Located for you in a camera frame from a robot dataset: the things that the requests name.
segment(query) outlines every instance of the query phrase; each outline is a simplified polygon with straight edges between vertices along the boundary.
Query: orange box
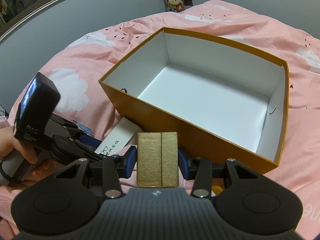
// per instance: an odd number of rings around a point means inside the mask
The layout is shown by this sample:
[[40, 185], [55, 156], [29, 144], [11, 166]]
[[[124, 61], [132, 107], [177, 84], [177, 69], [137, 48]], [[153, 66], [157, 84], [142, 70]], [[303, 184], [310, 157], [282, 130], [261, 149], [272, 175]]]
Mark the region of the orange box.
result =
[[266, 173], [283, 149], [288, 73], [284, 60], [257, 48], [162, 28], [99, 82], [119, 114], [145, 132], [176, 131], [191, 156], [235, 158]]

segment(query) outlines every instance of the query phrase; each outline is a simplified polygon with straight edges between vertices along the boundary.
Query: white cloud print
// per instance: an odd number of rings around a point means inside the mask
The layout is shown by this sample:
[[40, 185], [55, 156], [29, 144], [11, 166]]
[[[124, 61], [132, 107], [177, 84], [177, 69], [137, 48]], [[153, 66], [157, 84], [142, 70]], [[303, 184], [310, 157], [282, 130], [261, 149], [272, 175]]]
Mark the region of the white cloud print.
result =
[[233, 40], [233, 41], [238, 41], [238, 42], [241, 42], [243, 44], [252, 45], [252, 43], [250, 41], [245, 40], [244, 37], [242, 37], [242, 36], [227, 36], [227, 35], [223, 35], [223, 36], [220, 36], [220, 37], [223, 37], [223, 38], [226, 38], [226, 39], [229, 39], [229, 40]]
[[100, 46], [114, 46], [114, 41], [108, 41], [106, 36], [100, 32], [88, 33], [81, 38], [71, 43], [68, 47], [73, 47], [78, 44], [98, 44]]
[[306, 60], [310, 66], [310, 72], [320, 74], [320, 59], [313, 51], [305, 48], [299, 48], [296, 55]]
[[66, 112], [70, 109], [80, 111], [87, 106], [89, 98], [85, 92], [88, 84], [79, 79], [79, 75], [74, 69], [56, 68], [51, 72], [49, 79], [53, 81], [61, 94], [56, 107], [57, 111]]
[[217, 7], [220, 10], [230, 11], [230, 9], [228, 9], [227, 7], [222, 6], [222, 5], [218, 5], [218, 4], [215, 4], [215, 5], [208, 4], [208, 5], [211, 6], [211, 7]]
[[214, 23], [214, 22], [227, 22], [227, 23], [231, 23], [232, 21], [230, 20], [221, 20], [221, 19], [215, 19], [215, 20], [208, 20], [208, 19], [204, 19], [202, 17], [198, 17], [198, 16], [194, 16], [194, 15], [190, 15], [190, 14], [186, 14], [184, 16], [184, 18], [186, 20], [189, 20], [189, 21], [197, 21], [197, 22], [205, 22], [205, 23]]

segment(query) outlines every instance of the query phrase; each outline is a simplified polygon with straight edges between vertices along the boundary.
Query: human hand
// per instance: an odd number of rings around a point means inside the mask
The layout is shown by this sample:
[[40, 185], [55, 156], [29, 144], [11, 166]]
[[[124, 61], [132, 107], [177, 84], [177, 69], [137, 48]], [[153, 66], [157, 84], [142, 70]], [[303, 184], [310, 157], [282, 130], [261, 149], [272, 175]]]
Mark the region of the human hand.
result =
[[0, 129], [0, 159], [2, 160], [14, 149], [20, 152], [31, 164], [37, 162], [37, 155], [34, 148], [25, 142], [17, 140], [13, 136], [13, 126]]
[[39, 166], [37, 166], [33, 171], [32, 175], [35, 176], [37, 174], [41, 174], [45, 171], [47, 171], [51, 164], [55, 163], [54, 159], [46, 160], [43, 163], [41, 163]]

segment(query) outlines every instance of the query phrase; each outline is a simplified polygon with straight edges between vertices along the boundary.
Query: bed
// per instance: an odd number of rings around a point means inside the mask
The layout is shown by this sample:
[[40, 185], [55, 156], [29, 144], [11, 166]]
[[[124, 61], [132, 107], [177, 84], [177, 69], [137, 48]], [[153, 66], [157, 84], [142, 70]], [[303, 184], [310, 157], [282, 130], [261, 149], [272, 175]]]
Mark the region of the bed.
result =
[[[96, 138], [103, 139], [120, 116], [98, 79], [123, 55], [163, 26], [223, 36], [288, 62], [290, 109], [285, 147], [279, 167], [266, 176], [301, 199], [304, 212], [297, 232], [304, 239], [313, 239], [320, 232], [320, 40], [302, 30], [246, 8], [212, 0], [181, 13], [155, 14], [88, 33], [40, 70], [61, 92], [57, 114], [78, 121]], [[11, 110], [10, 124], [24, 92]], [[0, 231], [4, 239], [10, 239], [18, 230], [3, 209], [8, 206], [8, 212], [14, 196], [26, 186], [16, 190], [1, 189], [5, 191], [5, 197], [0, 194], [0, 203], [4, 203], [0, 206], [3, 217]], [[190, 188], [187, 182], [181, 182], [180, 186]], [[6, 232], [2, 233], [1, 228], [6, 228]]]

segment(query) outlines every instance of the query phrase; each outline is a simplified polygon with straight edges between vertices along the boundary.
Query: plush bear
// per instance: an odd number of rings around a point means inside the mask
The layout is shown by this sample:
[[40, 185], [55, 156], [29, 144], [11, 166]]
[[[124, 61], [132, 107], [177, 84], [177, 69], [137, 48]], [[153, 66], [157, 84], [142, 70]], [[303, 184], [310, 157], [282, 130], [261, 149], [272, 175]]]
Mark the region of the plush bear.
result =
[[181, 0], [168, 0], [168, 9], [171, 11], [183, 11], [183, 3]]

